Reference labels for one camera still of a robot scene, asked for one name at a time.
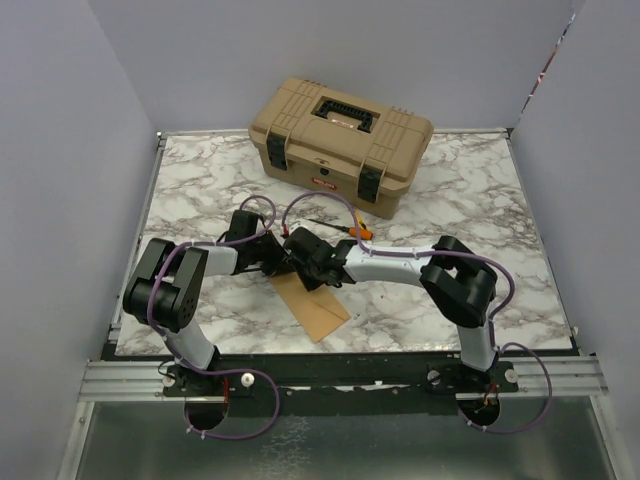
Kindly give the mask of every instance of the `tan toolbox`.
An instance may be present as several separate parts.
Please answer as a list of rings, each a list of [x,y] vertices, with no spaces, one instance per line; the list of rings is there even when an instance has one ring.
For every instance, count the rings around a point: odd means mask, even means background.
[[[264,171],[391,218],[409,190],[433,125],[318,83],[288,78],[249,128]]]

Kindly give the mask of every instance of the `toolbox handle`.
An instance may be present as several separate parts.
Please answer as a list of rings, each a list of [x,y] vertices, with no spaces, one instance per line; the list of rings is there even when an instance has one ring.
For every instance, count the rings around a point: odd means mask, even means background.
[[[360,120],[358,130],[371,133],[371,126],[373,125],[373,114],[371,112],[352,107],[351,105],[345,105],[335,100],[325,100],[322,102],[322,105],[320,105],[320,108],[316,110],[315,115],[316,117],[327,118],[329,112],[339,113],[340,115]]]

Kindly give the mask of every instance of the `orange screwdriver handle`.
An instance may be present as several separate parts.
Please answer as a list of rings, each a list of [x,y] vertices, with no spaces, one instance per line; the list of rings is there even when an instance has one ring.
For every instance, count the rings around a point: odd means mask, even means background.
[[[356,237],[356,229],[355,227],[351,227],[349,229],[349,235],[351,235],[354,238]],[[360,229],[360,236],[362,237],[363,240],[371,240],[373,238],[373,233],[371,233],[369,230],[365,230],[363,228]]]

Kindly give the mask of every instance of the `screwdriver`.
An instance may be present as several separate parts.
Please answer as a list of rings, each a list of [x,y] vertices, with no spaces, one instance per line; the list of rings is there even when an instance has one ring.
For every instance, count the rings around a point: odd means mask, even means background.
[[[319,225],[324,225],[325,227],[335,228],[336,230],[340,230],[341,232],[348,233],[352,237],[356,238],[356,229],[355,227],[343,227],[342,225],[332,225],[331,223],[322,222],[320,220],[314,220],[310,218],[313,223],[317,223]],[[364,228],[360,229],[360,236],[363,240],[371,240],[373,238],[373,233],[369,230],[365,230]]]

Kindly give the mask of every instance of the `metal floor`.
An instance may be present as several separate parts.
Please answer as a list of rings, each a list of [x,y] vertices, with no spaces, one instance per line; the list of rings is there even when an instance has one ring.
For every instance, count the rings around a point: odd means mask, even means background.
[[[541,399],[505,399],[497,425],[526,423]],[[614,478],[588,398],[557,398],[545,422],[482,434],[458,417],[282,417],[254,440],[185,433],[180,403],[96,405],[78,478],[209,480],[554,480]],[[234,420],[250,431],[264,419]]]

